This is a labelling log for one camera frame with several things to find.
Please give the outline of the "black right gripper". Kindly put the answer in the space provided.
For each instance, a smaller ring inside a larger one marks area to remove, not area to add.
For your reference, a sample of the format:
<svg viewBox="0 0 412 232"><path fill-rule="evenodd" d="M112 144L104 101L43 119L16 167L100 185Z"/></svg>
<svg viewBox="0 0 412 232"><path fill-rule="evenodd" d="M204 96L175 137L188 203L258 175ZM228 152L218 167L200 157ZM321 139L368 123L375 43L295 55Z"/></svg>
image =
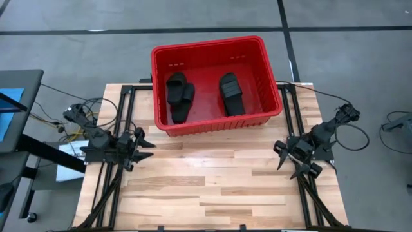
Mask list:
<svg viewBox="0 0 412 232"><path fill-rule="evenodd" d="M289 142L285 144L278 140L274 144L274 151L279 155L277 170L281 168L286 159L290 159L297 164L298 168L290 179L301 175L309 175L317 178L322 172L322 167L312 162L315 153L313 147L303 140L299 140L294 144Z"/></svg>

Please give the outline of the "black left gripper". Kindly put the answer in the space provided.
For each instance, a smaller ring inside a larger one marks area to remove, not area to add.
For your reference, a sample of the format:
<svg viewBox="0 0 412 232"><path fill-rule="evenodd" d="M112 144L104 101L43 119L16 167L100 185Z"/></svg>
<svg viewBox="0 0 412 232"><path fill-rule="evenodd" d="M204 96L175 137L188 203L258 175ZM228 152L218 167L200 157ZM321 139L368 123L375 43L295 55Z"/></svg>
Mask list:
<svg viewBox="0 0 412 232"><path fill-rule="evenodd" d="M139 152L137 146L142 148L155 148L156 145L150 142L147 142L142 136L144 131L142 128L137 128L134 131L133 135L137 135L137 138L133 140L129 131L124 131L121 136L118 138L117 147L122 149L128 149L129 155L122 160L124 169L126 171L132 171L134 166L133 162L139 163L140 161L147 159L153 156L153 153L150 152Z"/></svg>

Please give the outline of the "red plastic bin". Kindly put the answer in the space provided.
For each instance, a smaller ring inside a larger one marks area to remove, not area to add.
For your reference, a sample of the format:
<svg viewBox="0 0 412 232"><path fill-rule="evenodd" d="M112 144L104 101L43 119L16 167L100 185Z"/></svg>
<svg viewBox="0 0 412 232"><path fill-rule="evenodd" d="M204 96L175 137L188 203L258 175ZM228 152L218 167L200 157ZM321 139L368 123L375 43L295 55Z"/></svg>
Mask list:
<svg viewBox="0 0 412 232"><path fill-rule="evenodd" d="M154 121L168 136L258 126L283 110L267 50L256 35L157 46L151 52ZM172 121L167 81L184 74L194 97L184 123ZM242 92L245 114L228 116L220 90L221 78L233 73Z"/></svg>

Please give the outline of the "white paper sheet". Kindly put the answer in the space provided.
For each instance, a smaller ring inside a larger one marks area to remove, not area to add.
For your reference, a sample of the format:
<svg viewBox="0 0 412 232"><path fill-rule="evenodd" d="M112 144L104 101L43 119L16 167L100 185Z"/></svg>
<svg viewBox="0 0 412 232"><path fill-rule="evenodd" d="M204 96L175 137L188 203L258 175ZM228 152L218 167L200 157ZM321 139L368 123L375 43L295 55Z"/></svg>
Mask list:
<svg viewBox="0 0 412 232"><path fill-rule="evenodd" d="M87 146L87 145L88 145L88 141L80 140L80 141L73 141L73 142L69 142L64 145L60 145L59 149L63 152L66 152L67 154L71 156L74 156L84 161L86 154L83 151L81 151L80 148L83 146ZM66 168L64 166L60 166L60 165L57 166L57 173L56 173L56 179L55 179L57 182L65 182L65 181L79 179L83 177L84 177L84 174L79 171L75 171L75 170Z"/></svg>

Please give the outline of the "grey metal stand foot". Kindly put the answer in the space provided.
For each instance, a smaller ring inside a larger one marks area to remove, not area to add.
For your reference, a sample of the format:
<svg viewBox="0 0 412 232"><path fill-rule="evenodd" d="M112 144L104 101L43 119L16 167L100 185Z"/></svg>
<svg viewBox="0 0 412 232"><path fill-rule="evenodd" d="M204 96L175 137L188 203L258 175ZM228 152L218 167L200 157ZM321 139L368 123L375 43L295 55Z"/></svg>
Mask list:
<svg viewBox="0 0 412 232"><path fill-rule="evenodd" d="M398 119L382 125L382 129L385 132L391 132L395 128L400 128L405 133L412 133L412 113L407 113Z"/></svg>

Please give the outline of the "dark grey desk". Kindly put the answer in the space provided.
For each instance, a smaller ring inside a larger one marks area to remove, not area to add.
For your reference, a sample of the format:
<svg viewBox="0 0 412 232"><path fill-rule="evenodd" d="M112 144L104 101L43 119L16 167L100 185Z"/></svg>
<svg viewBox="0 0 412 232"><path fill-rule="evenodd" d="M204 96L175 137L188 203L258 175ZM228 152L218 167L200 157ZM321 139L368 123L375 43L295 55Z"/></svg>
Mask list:
<svg viewBox="0 0 412 232"><path fill-rule="evenodd" d="M8 219L20 219L21 211L25 207L27 187L20 188L20 183L24 180L21 174L28 158L27 152L0 154L0 185L11 182L14 186L5 210L0 212L0 232L3 232Z"/></svg>

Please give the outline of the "black aluminium extrusion frame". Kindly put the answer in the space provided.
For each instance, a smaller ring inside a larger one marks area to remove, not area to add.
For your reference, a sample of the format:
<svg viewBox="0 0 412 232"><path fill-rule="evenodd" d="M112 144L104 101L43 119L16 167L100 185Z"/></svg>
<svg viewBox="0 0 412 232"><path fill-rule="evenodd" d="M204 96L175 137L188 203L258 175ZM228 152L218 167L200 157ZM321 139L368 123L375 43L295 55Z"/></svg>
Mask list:
<svg viewBox="0 0 412 232"><path fill-rule="evenodd" d="M115 117L114 129L113 131L109 130L113 135L119 137L124 131L130 131L130 126L134 124L131 121L131 116L133 114L136 92L138 90L146 91L152 89L151 85L123 85L121 87L119 104L115 108L117 115ZM119 164L103 163L107 164L107 168L100 200L96 204L92 204L91 212L84 222L70 229L70 232L110 232L114 230L120 187L123 173L126 170Z"/></svg>
<svg viewBox="0 0 412 232"><path fill-rule="evenodd" d="M294 84L281 84L278 88L281 91L282 102L286 114L288 137L298 137L303 135L305 132L300 107L297 100L297 86ZM292 164L295 172L298 166L294 162L292 162ZM346 227L345 224L336 219L333 213L321 200L317 191L317 185L315 182L316 178L309 175L301 175L294 179L298 184L298 193L306 229L315 229L317 227L319 229L326 229L326 226Z"/></svg>

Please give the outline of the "black stand frame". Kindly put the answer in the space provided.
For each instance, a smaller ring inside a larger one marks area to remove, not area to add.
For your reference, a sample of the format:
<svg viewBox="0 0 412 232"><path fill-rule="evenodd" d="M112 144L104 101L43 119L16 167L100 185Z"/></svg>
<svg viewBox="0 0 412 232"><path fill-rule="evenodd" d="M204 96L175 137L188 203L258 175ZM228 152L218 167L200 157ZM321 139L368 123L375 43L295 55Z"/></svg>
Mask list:
<svg viewBox="0 0 412 232"><path fill-rule="evenodd" d="M20 218L27 218L36 191L56 190L64 188L56 179L57 166L85 173L84 161L59 150L59 143L40 142L28 135L21 135L17 143L17 151L25 151L39 159L33 168L25 167L22 177L30 179L26 194L26 204L21 211Z"/></svg>

